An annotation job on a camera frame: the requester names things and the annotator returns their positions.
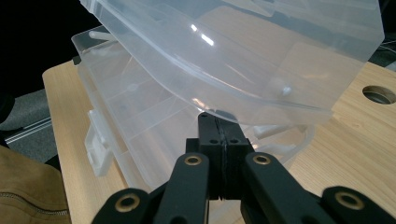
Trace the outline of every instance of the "clear plastic box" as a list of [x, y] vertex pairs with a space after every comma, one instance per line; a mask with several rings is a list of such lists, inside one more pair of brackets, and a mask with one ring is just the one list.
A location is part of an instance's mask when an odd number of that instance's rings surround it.
[[[288, 167], [384, 37], [376, 0], [81, 3], [106, 27], [73, 37], [94, 107], [92, 168], [105, 175], [114, 155], [147, 191], [168, 180], [203, 111]], [[234, 221], [229, 209], [211, 204], [209, 217]]]

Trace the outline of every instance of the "light wood surface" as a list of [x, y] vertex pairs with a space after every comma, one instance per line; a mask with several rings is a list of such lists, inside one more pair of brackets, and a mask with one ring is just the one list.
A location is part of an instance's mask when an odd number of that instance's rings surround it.
[[[92, 106], [77, 68], [63, 63], [46, 71], [43, 79], [72, 222], [90, 223], [106, 199], [127, 186], [115, 163], [107, 176], [93, 174], [84, 147]], [[330, 186], [349, 187], [396, 217], [396, 104], [366, 99], [361, 90], [369, 85], [396, 92], [396, 74], [367, 63], [290, 172], [317, 195]]]

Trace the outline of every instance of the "brown leather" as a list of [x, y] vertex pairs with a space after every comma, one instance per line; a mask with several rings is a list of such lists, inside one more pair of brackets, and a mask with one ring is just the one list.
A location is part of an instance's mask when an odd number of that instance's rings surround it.
[[[7, 194], [19, 195], [28, 203]], [[0, 146], [0, 223], [71, 223], [69, 215], [49, 215], [35, 207], [68, 209], [61, 173]]]

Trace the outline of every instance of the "wooden table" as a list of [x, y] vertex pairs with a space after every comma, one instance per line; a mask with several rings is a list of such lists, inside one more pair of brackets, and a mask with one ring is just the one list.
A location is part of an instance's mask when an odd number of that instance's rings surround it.
[[[115, 162], [107, 176], [93, 174], [84, 147], [92, 106], [77, 68], [72, 62], [63, 63], [43, 78], [71, 218], [74, 224], [90, 223], [106, 199], [127, 185]], [[369, 85], [396, 92], [396, 73], [367, 63], [290, 172], [317, 195], [330, 186], [346, 186], [396, 217], [396, 104], [380, 105], [365, 98], [362, 89]]]

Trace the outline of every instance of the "plastic box lid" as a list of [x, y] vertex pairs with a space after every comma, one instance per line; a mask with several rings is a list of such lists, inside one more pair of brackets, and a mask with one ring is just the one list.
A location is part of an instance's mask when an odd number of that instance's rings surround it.
[[81, 3], [162, 86], [242, 124], [326, 121], [384, 38], [377, 0]]

